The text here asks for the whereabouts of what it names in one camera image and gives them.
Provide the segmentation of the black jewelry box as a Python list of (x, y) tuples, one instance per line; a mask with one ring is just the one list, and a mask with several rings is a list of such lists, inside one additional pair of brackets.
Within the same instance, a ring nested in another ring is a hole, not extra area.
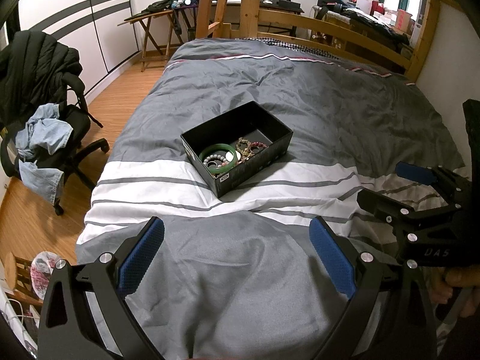
[[(293, 131), (257, 102), (247, 102), (182, 133), (188, 160), (216, 197), (236, 189), (288, 150)], [(228, 172), (212, 175), (199, 155), (214, 144), (231, 145), (238, 164)]]

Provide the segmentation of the pink patterned plastic bag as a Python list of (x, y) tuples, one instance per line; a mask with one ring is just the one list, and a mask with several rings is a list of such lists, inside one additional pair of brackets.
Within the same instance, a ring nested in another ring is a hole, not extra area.
[(61, 257), (56, 253), (42, 251), (31, 262), (30, 276), (32, 288), (38, 298), (42, 301), (47, 293), (50, 277), (55, 265), (60, 259)]

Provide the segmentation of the black office chair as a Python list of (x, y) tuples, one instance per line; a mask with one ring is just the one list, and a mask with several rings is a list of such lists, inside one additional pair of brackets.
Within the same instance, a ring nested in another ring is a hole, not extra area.
[(110, 150), (104, 138), (81, 146), (92, 124), (103, 125), (89, 113), (80, 77), (66, 73), (61, 84), (76, 95), (75, 104), (62, 98), (40, 105), (31, 114), (16, 117), (1, 139), (1, 168), (6, 175), (22, 181), (52, 205), (58, 216), (64, 214), (60, 200), (70, 175), (94, 189), (95, 183), (80, 170), (80, 164), (96, 150)]

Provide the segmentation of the grey striped duvet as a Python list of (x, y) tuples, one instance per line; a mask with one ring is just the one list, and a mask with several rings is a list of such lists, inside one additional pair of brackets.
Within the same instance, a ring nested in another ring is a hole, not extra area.
[(164, 239), (125, 303), (165, 359), (311, 359), (347, 306), (309, 236), (316, 217), (392, 262), (363, 189), (443, 200), (400, 162), (467, 174), (406, 77), (273, 41), (181, 47), (115, 141), (76, 243), (79, 263), (151, 219)]

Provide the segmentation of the light blue denim garment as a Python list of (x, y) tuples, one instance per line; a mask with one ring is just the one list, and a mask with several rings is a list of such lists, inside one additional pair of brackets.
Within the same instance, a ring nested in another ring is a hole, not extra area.
[(55, 205), (62, 195), (64, 172), (52, 167), (40, 167), (43, 155), (50, 157), (64, 149), (72, 135), (73, 127), (60, 119), (60, 105), (40, 105), (16, 134), (19, 175), (23, 184)]

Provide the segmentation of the cluttered wooden desk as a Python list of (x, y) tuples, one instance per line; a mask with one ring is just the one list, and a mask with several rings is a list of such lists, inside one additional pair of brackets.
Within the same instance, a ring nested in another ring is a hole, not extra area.
[[(365, 14), (363, 10), (353, 7), (352, 4), (347, 4), (342, 0), (317, 0), (314, 11), (315, 19), (359, 33), (393, 50), (406, 59), (410, 59), (413, 54), (406, 35), (397, 33), (394, 29), (381, 23), (378, 19), (374, 19), (372, 16)], [(379, 53), (342, 38), (334, 37), (333, 35), (312, 32), (310, 39), (339, 50), (345, 50), (363, 59), (367, 59), (370, 62), (377, 63), (384, 68), (391, 70), (400, 68), (400, 65), (393, 63)]]

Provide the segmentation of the green jade bangle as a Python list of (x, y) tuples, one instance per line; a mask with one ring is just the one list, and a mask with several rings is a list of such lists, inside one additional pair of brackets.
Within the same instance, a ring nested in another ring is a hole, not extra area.
[(227, 144), (211, 145), (199, 155), (199, 158), (212, 175), (230, 171), (239, 161), (237, 151)]

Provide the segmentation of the black puffer jacket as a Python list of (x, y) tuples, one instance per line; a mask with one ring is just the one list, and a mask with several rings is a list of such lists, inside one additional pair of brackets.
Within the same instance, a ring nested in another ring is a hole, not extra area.
[(1, 51), (1, 127), (26, 121), (41, 105), (60, 103), (72, 89), (88, 111), (77, 49), (40, 31), (19, 31)]

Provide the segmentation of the wooden folding table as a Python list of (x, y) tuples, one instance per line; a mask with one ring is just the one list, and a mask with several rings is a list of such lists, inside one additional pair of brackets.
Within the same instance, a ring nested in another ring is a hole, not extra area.
[(165, 64), (183, 44), (195, 38), (198, 4), (160, 12), (143, 12), (117, 24), (137, 31), (141, 71)]

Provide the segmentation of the white sliding wardrobe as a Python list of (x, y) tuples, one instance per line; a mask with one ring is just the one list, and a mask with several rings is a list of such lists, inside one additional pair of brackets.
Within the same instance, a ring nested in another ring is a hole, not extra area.
[(19, 28), (42, 31), (78, 50), (85, 96), (92, 102), (139, 53), (137, 34), (123, 20), (130, 0), (19, 0)]

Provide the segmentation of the wooden bed frame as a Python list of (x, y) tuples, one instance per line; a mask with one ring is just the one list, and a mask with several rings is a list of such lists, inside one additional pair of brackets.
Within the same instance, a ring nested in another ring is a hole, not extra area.
[(197, 38), (207, 38), (208, 36), (213, 38), (275, 38), (279, 41), (294, 43), (302, 47), (324, 50), (332, 55), (359, 63), (370, 63), (369, 60), (360, 56), (317, 41), (264, 33), (259, 30), (260, 25), (266, 23), (290, 25), (311, 30), (312, 32), (333, 35), (379, 53), (393, 63), (400, 65), (404, 69), (404, 76), (413, 83), (417, 82), (426, 57), (430, 52), (440, 13), (440, 0), (426, 1), (425, 16), (420, 28), (419, 38), (413, 48), (411, 58), (404, 58), (376, 41), (335, 24), (280, 10), (262, 8), (260, 0), (241, 0), (239, 29), (234, 30), (232, 29), (232, 24), (224, 21), (226, 4), (227, 0), (199, 0), (199, 13), (196, 25)]

